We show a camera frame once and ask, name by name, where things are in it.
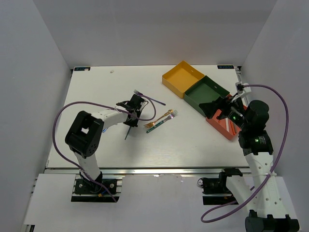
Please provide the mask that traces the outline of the purple iridescent fork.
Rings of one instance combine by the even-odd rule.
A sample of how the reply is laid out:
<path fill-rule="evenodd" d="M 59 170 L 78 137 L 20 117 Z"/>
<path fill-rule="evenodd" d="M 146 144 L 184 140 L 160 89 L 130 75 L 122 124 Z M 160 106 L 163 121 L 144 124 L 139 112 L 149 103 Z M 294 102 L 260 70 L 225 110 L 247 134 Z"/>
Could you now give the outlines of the purple iridescent fork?
<path fill-rule="evenodd" d="M 134 90 L 134 93 L 137 94 L 137 95 L 140 95 L 140 96 L 142 96 L 142 97 L 146 97 L 146 98 L 148 98 L 148 99 L 150 99 L 150 100 L 152 100 L 152 101 L 154 101 L 154 102 L 156 102 L 156 103 L 158 103 L 158 104 L 160 104 L 160 105 L 166 106 L 165 103 L 160 102 L 160 101 L 158 101 L 158 100 L 155 100 L 155 99 L 153 99 L 153 98 L 150 98 L 150 97 L 148 97 L 148 96 L 142 94 L 141 92 L 137 91 L 136 89 Z"/>

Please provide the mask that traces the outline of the ornate gold fork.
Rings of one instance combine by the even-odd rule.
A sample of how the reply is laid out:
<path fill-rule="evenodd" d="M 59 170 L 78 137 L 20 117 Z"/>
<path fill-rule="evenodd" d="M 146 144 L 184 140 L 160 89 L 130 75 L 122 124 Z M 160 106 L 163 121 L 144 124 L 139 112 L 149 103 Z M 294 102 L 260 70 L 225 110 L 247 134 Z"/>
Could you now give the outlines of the ornate gold fork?
<path fill-rule="evenodd" d="M 149 123 L 145 124 L 144 127 L 145 127 L 146 129 L 149 129 L 149 128 L 153 127 L 153 126 L 156 124 L 157 121 L 163 119 L 164 117 L 167 117 L 168 115 L 170 115 L 170 114 L 172 114 L 172 113 L 173 113 L 173 110 L 172 110 L 172 109 L 171 109 L 171 110 L 168 110 L 165 114 L 163 114 L 161 117 L 159 117 L 159 118 L 156 119 L 155 121 L 149 122 Z"/>

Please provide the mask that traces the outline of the orange chopstick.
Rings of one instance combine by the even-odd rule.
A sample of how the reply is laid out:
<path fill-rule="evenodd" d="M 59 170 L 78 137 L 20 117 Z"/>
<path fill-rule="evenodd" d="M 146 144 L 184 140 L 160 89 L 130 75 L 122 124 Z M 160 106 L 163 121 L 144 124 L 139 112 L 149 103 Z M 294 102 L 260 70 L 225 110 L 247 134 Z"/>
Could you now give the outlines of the orange chopstick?
<path fill-rule="evenodd" d="M 234 122 L 231 122 L 232 131 L 236 135 L 238 133 L 238 128 Z"/>

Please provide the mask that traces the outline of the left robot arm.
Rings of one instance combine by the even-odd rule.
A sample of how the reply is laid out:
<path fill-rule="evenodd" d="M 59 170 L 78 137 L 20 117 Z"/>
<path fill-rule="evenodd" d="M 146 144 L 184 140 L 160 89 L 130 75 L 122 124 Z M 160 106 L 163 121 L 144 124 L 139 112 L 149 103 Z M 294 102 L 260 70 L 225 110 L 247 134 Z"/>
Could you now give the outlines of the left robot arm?
<path fill-rule="evenodd" d="M 129 101 L 119 102 L 113 109 L 97 113 L 80 111 L 77 114 L 65 137 L 65 143 L 75 154 L 81 167 L 81 177 L 86 180 L 85 187 L 90 192 L 96 193 L 102 187 L 102 173 L 95 152 L 103 131 L 119 123 L 137 127 L 146 103 L 146 100 L 134 94 Z"/>

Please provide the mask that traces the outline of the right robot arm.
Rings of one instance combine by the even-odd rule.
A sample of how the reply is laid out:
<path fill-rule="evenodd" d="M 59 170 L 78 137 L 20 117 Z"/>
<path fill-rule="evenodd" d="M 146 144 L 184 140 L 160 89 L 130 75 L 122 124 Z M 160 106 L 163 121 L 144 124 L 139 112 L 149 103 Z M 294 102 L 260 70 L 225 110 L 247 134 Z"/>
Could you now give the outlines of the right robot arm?
<path fill-rule="evenodd" d="M 297 232 L 299 222 L 285 209 L 274 173 L 275 161 L 271 139 L 265 127 L 269 119 L 269 107 L 260 100 L 254 100 L 244 107 L 242 100 L 229 97 L 201 103 L 199 107 L 206 118 L 211 119 L 217 111 L 218 120 L 228 118 L 240 128 L 239 145 L 250 167 L 254 189 L 251 190 L 236 169 L 226 169 L 218 180 L 218 188 L 231 192 L 241 209 L 248 212 L 245 230 L 248 232 Z"/>

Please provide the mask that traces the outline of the green square tray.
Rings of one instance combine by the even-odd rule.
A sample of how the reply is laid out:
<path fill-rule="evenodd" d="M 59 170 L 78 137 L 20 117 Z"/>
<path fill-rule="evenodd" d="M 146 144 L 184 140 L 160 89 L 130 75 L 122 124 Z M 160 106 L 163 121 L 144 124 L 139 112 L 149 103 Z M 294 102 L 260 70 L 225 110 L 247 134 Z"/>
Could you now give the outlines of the green square tray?
<path fill-rule="evenodd" d="M 205 117 L 204 112 L 199 107 L 200 103 L 212 102 L 221 97 L 226 97 L 230 92 L 214 82 L 208 76 L 204 76 L 184 93 L 184 100 Z"/>

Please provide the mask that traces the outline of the red square tray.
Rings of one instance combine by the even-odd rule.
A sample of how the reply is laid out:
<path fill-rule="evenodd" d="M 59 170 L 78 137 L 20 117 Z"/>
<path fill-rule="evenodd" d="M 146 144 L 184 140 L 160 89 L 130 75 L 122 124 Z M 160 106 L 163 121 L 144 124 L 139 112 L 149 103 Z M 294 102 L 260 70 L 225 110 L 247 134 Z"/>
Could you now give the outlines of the red square tray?
<path fill-rule="evenodd" d="M 206 121 L 212 125 L 221 135 L 223 135 L 226 139 L 228 140 L 233 140 L 236 136 L 238 136 L 239 132 L 241 131 L 241 128 L 237 126 L 238 128 L 238 133 L 235 135 L 232 131 L 232 126 L 231 126 L 231 120 L 229 119 L 230 126 L 231 126 L 231 132 L 228 132 L 226 130 L 226 122 L 225 119 L 220 119 L 218 120 L 217 117 L 220 115 L 222 111 L 218 110 L 215 115 L 213 116 L 212 119 L 207 119 Z"/>

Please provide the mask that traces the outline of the yellow square tray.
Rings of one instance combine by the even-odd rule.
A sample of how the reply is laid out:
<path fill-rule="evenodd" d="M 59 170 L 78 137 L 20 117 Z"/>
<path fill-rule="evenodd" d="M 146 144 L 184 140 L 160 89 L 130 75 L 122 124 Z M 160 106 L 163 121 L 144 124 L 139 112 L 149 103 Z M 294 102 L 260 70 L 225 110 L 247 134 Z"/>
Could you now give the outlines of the yellow square tray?
<path fill-rule="evenodd" d="M 183 99 L 185 92 L 204 76 L 203 73 L 183 60 L 162 75 L 162 84 Z"/>

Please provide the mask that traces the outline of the right corner label sticker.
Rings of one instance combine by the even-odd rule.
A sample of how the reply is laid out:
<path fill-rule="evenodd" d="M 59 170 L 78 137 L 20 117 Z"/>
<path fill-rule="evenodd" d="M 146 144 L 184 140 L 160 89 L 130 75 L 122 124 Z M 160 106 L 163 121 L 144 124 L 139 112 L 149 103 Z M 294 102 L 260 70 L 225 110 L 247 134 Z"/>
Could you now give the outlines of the right corner label sticker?
<path fill-rule="evenodd" d="M 217 65 L 218 69 L 234 69 L 233 65 Z"/>

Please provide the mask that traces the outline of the corner label sticker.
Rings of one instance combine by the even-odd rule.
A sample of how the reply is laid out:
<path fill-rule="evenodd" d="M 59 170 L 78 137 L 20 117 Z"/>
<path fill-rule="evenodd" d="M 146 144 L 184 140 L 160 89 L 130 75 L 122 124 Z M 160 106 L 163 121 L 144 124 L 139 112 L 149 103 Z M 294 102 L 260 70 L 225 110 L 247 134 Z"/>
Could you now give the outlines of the corner label sticker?
<path fill-rule="evenodd" d="M 91 68 L 90 67 L 75 67 L 74 71 L 75 72 L 83 72 L 83 71 L 89 71 Z"/>
<path fill-rule="evenodd" d="M 217 65 L 218 69 L 234 69 L 233 65 Z"/>

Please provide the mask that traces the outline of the left corner label sticker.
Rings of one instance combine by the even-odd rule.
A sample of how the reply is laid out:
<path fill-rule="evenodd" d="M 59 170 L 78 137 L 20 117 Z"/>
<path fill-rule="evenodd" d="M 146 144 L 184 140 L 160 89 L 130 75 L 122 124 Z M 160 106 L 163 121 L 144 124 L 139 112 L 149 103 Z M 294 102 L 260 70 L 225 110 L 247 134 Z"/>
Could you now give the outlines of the left corner label sticker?
<path fill-rule="evenodd" d="M 83 71 L 89 71 L 91 68 L 90 67 L 75 67 L 74 71 L 75 72 L 83 72 Z"/>

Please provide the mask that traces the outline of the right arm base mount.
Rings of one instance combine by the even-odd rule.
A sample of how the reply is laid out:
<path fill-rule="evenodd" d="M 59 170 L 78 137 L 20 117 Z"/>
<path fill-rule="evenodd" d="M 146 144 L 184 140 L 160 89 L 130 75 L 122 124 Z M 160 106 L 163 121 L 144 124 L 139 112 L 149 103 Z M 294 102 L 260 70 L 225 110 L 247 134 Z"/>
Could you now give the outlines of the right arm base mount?
<path fill-rule="evenodd" d="M 197 186 L 202 189 L 204 205 L 238 204 L 232 192 L 226 187 L 228 177 L 243 176 L 237 168 L 223 169 L 217 178 L 202 177 L 197 181 Z"/>

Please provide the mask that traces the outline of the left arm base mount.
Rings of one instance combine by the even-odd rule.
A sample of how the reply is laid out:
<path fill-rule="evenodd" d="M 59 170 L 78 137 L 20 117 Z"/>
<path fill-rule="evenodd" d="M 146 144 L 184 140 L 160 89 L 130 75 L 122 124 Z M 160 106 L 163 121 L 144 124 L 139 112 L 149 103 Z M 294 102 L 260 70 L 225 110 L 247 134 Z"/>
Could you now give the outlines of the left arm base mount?
<path fill-rule="evenodd" d="M 122 189 L 122 180 L 104 178 L 102 184 L 108 189 L 107 190 L 91 181 L 84 180 L 81 177 L 76 177 L 72 189 L 71 202 L 78 203 L 115 203 L 120 198 Z"/>

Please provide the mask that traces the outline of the aluminium table edge rail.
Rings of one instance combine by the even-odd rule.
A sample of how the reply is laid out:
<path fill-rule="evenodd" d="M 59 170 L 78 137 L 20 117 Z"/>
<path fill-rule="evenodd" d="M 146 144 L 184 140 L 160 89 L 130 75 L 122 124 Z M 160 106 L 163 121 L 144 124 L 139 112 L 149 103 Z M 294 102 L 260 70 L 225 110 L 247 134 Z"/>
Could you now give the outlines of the aluminium table edge rail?
<path fill-rule="evenodd" d="M 104 175 L 126 175 L 126 174 L 218 174 L 223 168 L 107 168 L 101 169 Z M 78 168 L 46 168 L 44 174 L 78 174 Z"/>

